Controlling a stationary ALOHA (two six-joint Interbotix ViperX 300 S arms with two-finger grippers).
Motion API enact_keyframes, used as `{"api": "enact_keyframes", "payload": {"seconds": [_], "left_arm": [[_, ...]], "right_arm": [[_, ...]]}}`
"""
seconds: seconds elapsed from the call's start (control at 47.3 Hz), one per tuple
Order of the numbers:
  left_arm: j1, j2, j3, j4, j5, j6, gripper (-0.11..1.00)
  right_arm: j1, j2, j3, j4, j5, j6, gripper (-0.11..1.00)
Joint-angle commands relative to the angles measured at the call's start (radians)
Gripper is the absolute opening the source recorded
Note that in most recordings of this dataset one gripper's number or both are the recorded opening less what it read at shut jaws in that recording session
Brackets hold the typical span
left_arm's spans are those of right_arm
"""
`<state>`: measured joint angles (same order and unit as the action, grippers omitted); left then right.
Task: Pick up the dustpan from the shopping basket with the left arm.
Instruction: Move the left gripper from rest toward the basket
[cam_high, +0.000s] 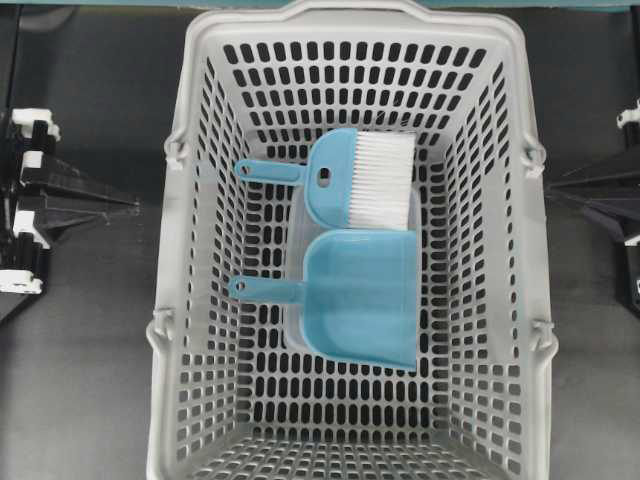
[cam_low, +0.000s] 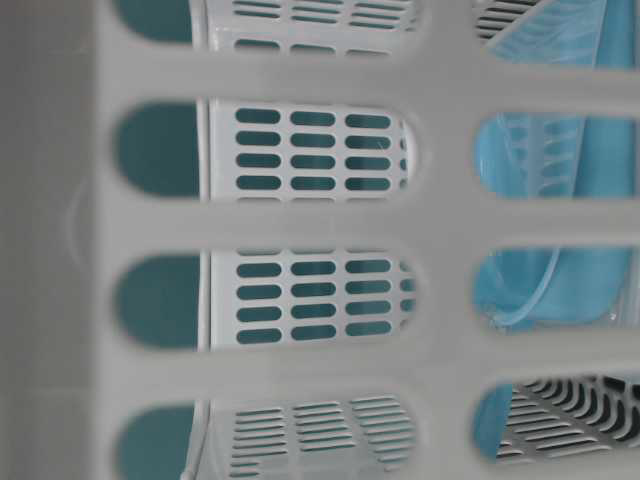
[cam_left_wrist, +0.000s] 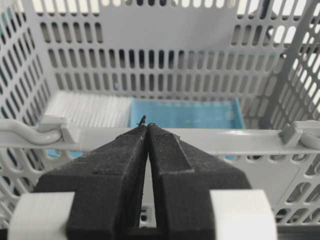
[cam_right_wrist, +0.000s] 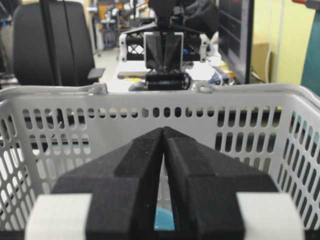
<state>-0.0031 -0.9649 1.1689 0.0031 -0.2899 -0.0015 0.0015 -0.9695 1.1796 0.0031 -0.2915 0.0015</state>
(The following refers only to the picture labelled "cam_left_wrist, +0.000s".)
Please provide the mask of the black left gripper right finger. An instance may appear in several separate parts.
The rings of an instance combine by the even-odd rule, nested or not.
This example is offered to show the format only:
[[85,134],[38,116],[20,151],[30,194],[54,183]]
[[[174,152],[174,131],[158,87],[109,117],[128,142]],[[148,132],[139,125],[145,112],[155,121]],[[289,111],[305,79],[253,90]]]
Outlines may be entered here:
[[246,174],[154,123],[147,143],[157,227],[169,240],[213,240],[210,190],[250,189]]

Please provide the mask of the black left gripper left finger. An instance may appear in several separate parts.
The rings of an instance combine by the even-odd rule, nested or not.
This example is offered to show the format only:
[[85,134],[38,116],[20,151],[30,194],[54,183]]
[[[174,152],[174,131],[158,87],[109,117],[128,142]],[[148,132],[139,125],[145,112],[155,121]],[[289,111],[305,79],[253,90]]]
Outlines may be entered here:
[[73,192],[69,240],[114,240],[140,224],[147,127],[138,126],[42,175],[36,193]]

